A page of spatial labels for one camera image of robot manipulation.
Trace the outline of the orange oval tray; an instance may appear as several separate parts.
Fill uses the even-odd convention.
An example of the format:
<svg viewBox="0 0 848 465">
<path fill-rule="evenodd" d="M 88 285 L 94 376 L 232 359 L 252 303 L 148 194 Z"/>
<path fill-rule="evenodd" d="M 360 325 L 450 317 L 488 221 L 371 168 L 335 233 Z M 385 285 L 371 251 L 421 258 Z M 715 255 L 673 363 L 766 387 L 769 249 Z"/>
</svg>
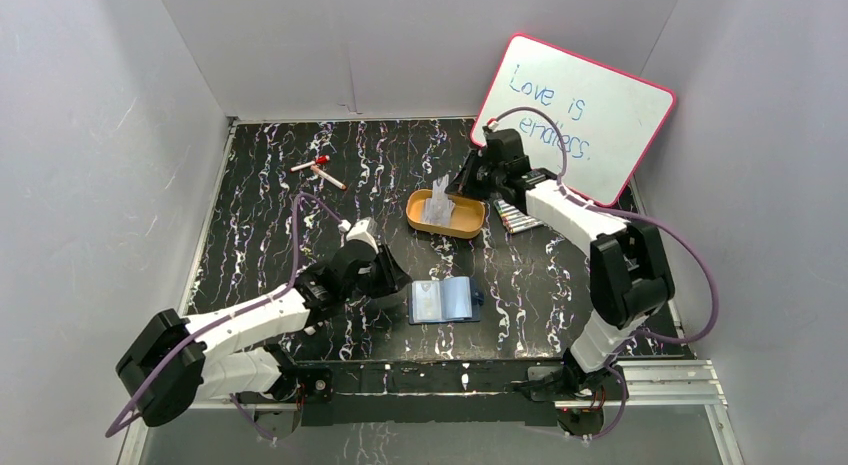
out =
<svg viewBox="0 0 848 465">
<path fill-rule="evenodd" d="M 427 221 L 425 216 L 425 207 L 432 195 L 430 189 L 416 190 L 410 195 L 405 214 L 413 229 L 465 240 L 480 234 L 486 219 L 486 205 L 483 202 L 448 194 L 433 222 Z"/>
</svg>

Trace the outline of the silver credit card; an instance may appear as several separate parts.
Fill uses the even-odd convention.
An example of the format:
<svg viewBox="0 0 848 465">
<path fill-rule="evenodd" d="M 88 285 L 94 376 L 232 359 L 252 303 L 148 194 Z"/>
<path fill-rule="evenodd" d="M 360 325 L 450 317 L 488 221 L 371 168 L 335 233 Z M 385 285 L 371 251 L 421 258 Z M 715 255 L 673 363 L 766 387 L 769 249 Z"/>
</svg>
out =
<svg viewBox="0 0 848 465">
<path fill-rule="evenodd" d="M 432 281 L 412 284 L 412 318 L 416 323 L 435 322 L 442 317 L 440 285 Z"/>
<path fill-rule="evenodd" d="M 423 223 L 440 227 L 450 225 L 455 208 L 454 202 L 447 194 L 450 181 L 450 176 L 444 175 L 433 182 L 431 196 L 425 200 L 422 208 L 421 221 Z"/>
</svg>

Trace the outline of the blue leather card holder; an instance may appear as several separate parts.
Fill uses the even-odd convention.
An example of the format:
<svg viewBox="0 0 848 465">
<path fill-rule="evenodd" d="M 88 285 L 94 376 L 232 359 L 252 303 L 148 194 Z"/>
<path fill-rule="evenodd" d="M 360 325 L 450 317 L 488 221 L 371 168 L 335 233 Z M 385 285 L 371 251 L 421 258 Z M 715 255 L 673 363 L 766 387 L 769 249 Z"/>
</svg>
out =
<svg viewBox="0 0 848 465">
<path fill-rule="evenodd" d="M 473 279 L 467 276 L 450 277 L 432 281 L 440 285 L 442 317 L 435 322 L 416 323 L 412 318 L 412 284 L 409 288 L 408 318 L 412 325 L 443 323 L 475 323 L 481 320 L 481 307 L 485 297 Z"/>
</svg>

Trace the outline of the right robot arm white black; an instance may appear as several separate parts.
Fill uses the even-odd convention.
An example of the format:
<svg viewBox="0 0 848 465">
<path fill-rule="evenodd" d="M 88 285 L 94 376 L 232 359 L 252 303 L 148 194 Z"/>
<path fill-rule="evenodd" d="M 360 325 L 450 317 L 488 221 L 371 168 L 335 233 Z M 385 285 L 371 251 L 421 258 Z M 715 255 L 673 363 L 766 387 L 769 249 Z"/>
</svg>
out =
<svg viewBox="0 0 848 465">
<path fill-rule="evenodd" d="M 590 398 L 616 350 L 675 295 L 659 229 L 620 217 L 568 191 L 545 168 L 534 168 L 514 129 L 485 129 L 448 189 L 474 200 L 502 198 L 576 246 L 588 259 L 593 305 L 588 322 L 564 352 L 560 380 L 577 399 Z"/>
</svg>

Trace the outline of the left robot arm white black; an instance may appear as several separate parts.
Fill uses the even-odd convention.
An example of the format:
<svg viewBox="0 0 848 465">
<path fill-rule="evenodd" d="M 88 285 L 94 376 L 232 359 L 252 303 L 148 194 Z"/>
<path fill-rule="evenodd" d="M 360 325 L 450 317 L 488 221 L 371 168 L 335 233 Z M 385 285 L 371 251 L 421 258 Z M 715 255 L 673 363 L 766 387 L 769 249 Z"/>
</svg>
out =
<svg viewBox="0 0 848 465">
<path fill-rule="evenodd" d="M 387 245 L 351 240 L 255 299 L 200 315 L 161 311 L 115 367 L 130 400 L 107 433 L 136 420 L 162 426 L 196 400 L 255 392 L 286 401 L 299 376 L 266 340 L 326 321 L 351 300 L 398 293 L 411 281 Z"/>
</svg>

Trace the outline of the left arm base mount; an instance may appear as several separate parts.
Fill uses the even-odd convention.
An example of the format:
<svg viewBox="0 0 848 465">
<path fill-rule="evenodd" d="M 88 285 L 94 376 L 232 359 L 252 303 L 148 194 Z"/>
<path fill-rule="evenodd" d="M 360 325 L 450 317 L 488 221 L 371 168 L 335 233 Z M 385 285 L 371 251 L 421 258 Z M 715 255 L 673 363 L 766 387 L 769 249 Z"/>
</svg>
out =
<svg viewBox="0 0 848 465">
<path fill-rule="evenodd" d="M 269 392 L 262 396 L 277 404 L 289 404 L 295 407 L 295 417 L 300 420 L 307 405 L 327 404 L 332 400 L 333 372 L 324 367 L 298 367 L 284 371 L 279 379 L 271 386 Z M 257 432 L 258 439 L 277 446 L 281 437 L 276 428 L 260 423 L 259 405 L 253 410 L 246 407 L 241 398 L 245 392 L 231 394 L 229 401 L 236 407 Z"/>
</svg>

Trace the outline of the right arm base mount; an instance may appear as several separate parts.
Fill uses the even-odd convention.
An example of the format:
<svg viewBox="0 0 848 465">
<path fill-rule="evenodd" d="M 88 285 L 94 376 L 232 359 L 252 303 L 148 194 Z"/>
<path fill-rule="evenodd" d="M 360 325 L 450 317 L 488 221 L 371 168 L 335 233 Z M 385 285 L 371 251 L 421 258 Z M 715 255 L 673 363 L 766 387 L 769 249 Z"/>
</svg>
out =
<svg viewBox="0 0 848 465">
<path fill-rule="evenodd" d="M 603 365 L 583 372 L 577 365 L 530 367 L 514 390 L 534 402 L 572 402 L 558 408 L 558 425 L 567 437 L 583 442 L 608 435 L 623 417 L 629 390 L 623 370 Z"/>
</svg>

